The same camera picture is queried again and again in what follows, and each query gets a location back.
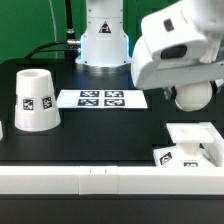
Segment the white plastic block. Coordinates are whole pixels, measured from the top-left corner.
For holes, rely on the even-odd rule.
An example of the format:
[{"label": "white plastic block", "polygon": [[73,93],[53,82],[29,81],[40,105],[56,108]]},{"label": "white plastic block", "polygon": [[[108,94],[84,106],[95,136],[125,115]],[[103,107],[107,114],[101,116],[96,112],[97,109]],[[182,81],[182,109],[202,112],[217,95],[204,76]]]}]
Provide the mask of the white plastic block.
[{"label": "white plastic block", "polygon": [[224,166],[224,139],[216,130],[210,122],[202,122],[200,123],[203,125],[210,135],[214,138],[213,144],[202,144],[208,154],[212,157],[213,161],[215,162],[216,166],[223,167]]},{"label": "white plastic block", "polygon": [[79,194],[117,194],[117,167],[80,167]]},{"label": "white plastic block", "polygon": [[200,143],[212,144],[213,137],[200,124],[167,124],[174,147],[154,150],[156,166],[180,168],[213,167],[209,154]]},{"label": "white plastic block", "polygon": [[0,194],[78,194],[79,167],[0,167]]},{"label": "white plastic block", "polygon": [[118,194],[223,195],[222,168],[118,168]]},{"label": "white plastic block", "polygon": [[2,122],[0,121],[0,141],[3,138],[3,131],[2,131]]}]

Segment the black cable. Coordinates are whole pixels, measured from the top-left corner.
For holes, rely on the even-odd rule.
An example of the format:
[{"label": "black cable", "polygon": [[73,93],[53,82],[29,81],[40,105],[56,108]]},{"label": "black cable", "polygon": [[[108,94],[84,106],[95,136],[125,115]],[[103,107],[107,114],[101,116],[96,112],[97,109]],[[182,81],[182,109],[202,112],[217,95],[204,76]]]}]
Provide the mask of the black cable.
[{"label": "black cable", "polygon": [[43,50],[43,51],[33,51],[30,54],[26,55],[24,58],[25,59],[30,59],[34,54],[39,54],[39,53],[49,53],[49,52],[74,52],[78,51],[78,48],[72,48],[72,49],[63,49],[63,50]]},{"label": "black cable", "polygon": [[67,24],[67,39],[75,39],[75,31],[72,21],[71,1],[65,0],[66,24]]},{"label": "black cable", "polygon": [[48,48],[48,47],[52,47],[52,46],[57,46],[57,45],[63,45],[63,44],[67,44],[67,42],[65,41],[58,41],[58,42],[53,42],[53,43],[49,43],[49,44],[44,44],[40,47],[37,47],[36,49],[34,49],[33,51],[40,51],[44,48]]},{"label": "black cable", "polygon": [[49,43],[49,44],[44,44],[40,47],[37,47],[36,49],[34,49],[33,51],[31,51],[29,54],[27,54],[24,58],[30,58],[32,57],[33,53],[36,51],[40,51],[42,49],[48,48],[48,47],[52,47],[52,46],[57,46],[57,45],[65,45],[67,44],[67,42],[53,42],[53,43]]}]

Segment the white container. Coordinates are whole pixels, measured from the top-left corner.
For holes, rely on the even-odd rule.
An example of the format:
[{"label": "white container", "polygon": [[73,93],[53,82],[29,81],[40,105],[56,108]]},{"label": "white container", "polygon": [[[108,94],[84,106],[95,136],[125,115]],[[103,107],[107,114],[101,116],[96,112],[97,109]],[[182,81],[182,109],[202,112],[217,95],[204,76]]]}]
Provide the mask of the white container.
[{"label": "white container", "polygon": [[17,73],[15,126],[23,131],[45,131],[60,124],[51,73],[28,69]]}]

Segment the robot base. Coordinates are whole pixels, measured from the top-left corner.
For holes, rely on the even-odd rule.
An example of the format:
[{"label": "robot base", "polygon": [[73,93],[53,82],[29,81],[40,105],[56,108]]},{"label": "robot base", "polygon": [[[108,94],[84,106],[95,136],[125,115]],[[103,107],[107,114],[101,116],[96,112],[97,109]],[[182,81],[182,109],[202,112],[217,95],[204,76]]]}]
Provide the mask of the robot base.
[{"label": "robot base", "polygon": [[130,71],[131,64],[127,63],[117,67],[100,67],[100,66],[91,66],[91,65],[76,63],[76,68],[79,70],[91,72],[91,73],[110,74],[110,73]]}]

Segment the cable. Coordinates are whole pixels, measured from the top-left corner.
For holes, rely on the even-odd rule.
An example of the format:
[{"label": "cable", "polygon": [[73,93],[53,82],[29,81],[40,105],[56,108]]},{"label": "cable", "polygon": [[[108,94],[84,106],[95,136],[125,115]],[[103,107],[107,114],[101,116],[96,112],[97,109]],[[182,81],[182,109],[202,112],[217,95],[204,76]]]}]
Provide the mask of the cable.
[{"label": "cable", "polygon": [[49,43],[49,44],[44,44],[44,45],[42,45],[40,47],[37,47],[33,51],[31,51],[24,58],[30,58],[30,55],[33,55],[33,52],[40,51],[40,50],[48,48],[48,47],[57,46],[57,45],[65,45],[65,44],[67,44],[67,42],[53,42],[53,43]]},{"label": "cable", "polygon": [[65,13],[67,24],[67,39],[75,39],[75,31],[73,29],[72,21],[72,6],[70,0],[65,0]]},{"label": "cable", "polygon": [[51,16],[52,16],[52,22],[53,22],[53,28],[54,28],[54,41],[57,42],[58,41],[58,35],[57,35],[57,24],[56,24],[56,19],[55,19],[55,13],[54,13],[54,7],[53,7],[53,3],[52,0],[49,0],[49,4],[50,4],[50,9],[51,9]]},{"label": "cable", "polygon": [[73,52],[73,51],[78,51],[79,49],[63,49],[63,50],[43,50],[43,51],[33,51],[32,53],[28,54],[25,56],[25,59],[30,59],[34,54],[39,54],[39,53],[49,53],[49,52]]}]

